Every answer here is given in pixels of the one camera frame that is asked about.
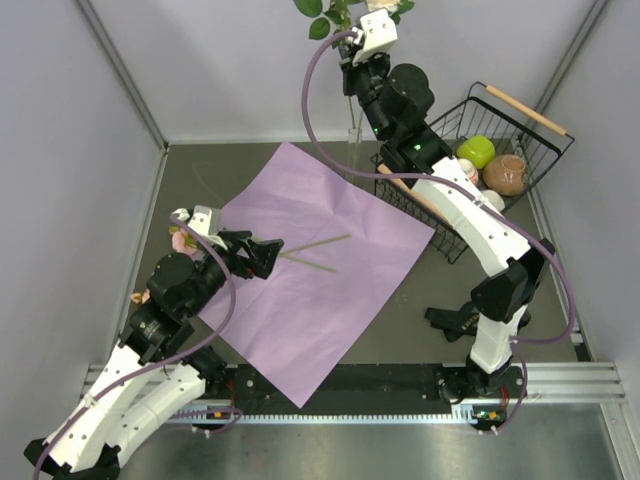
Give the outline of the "pink rose stem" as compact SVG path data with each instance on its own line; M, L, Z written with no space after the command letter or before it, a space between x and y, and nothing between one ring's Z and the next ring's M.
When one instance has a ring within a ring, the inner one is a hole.
M412 10L415 6L413 1L366 1L366 12L360 17L353 16L352 7L354 1L330 1L323 4L321 1L297 1L296 8L303 15L312 19L308 36L311 40L318 40L320 46L305 72L301 109L302 118L308 136L313 139L315 134L311 126L311 116L309 110L311 81L321 58L325 53L332 50L338 55L338 67L340 54L339 47L347 44L347 40L353 35L351 29L359 24L360 18L368 13L379 9L386 9L395 22L396 28L403 14ZM409 134L424 117L421 106L421 95L411 92L412 84L416 82L420 86L425 86L428 81L419 69L412 65L393 65L386 77L379 96L368 107L361 107L362 116L367 119L375 138L383 142L399 142Z

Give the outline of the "pink wrapping paper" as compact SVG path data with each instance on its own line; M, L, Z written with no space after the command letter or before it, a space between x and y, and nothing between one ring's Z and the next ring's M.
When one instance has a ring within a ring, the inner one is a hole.
M431 227L284 143L222 210L284 241L265 279L235 279L201 319L296 406L309 400L414 266Z

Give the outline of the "black ribbon gold lettering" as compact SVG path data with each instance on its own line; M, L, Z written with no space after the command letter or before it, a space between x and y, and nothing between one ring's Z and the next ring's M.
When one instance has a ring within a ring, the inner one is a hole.
M428 308L424 317L432 328L444 334L449 343L477 334L479 312L472 302L465 303L459 310Z

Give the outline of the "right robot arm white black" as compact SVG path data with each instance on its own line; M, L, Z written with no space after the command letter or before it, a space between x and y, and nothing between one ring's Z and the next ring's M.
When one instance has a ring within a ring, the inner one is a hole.
M481 263L485 279L470 293L478 314L475 341L466 360L466 380L476 394L487 396L504 380L526 309L540 285L554 249L539 248L504 225L503 216L461 169L448 144L426 123L435 102L426 74L412 64L392 65L387 53L355 62L357 50L338 48L343 92L357 98L382 141L387 168L404 175L426 173L412 189L431 202L462 237Z

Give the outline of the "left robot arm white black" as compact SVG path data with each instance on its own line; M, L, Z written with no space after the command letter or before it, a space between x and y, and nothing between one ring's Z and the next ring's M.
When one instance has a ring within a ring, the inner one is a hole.
M76 409L24 455L55 479L115 479L133 453L181 408L226 387L224 360L209 347L190 349L147 395L143 387L193 333L190 323L230 276L266 279L283 240L256 241L224 231L204 251L162 257L100 375Z

